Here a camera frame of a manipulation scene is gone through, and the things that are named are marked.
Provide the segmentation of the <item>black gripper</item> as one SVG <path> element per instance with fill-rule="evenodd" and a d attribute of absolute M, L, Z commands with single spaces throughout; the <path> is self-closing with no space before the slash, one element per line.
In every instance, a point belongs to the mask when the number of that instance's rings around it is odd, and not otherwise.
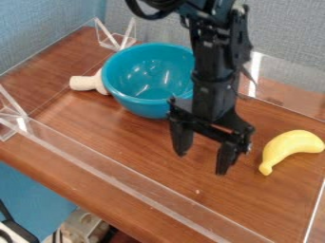
<path fill-rule="evenodd" d="M 171 97 L 167 103 L 169 134 L 176 155 L 181 157 L 187 153 L 195 133 L 217 141 L 221 144 L 216 153 L 215 173 L 224 175 L 235 164 L 239 153 L 247 153 L 251 149 L 255 128 L 237 116 L 233 108 L 219 119 L 208 121 L 191 113 L 191 99 Z"/>

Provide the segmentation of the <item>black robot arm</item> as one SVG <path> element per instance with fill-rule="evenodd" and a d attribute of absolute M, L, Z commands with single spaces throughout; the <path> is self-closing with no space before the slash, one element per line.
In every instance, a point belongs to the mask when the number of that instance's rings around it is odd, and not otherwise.
<path fill-rule="evenodd" d="M 168 99 L 173 151 L 187 153 L 192 137 L 217 141 L 215 172 L 227 173 L 249 151 L 254 126 L 236 114 L 239 77 L 248 76 L 252 45 L 247 33 L 248 6 L 239 0 L 125 0 L 133 15 L 163 19 L 175 12 L 188 29 L 193 55 L 192 98 Z"/>

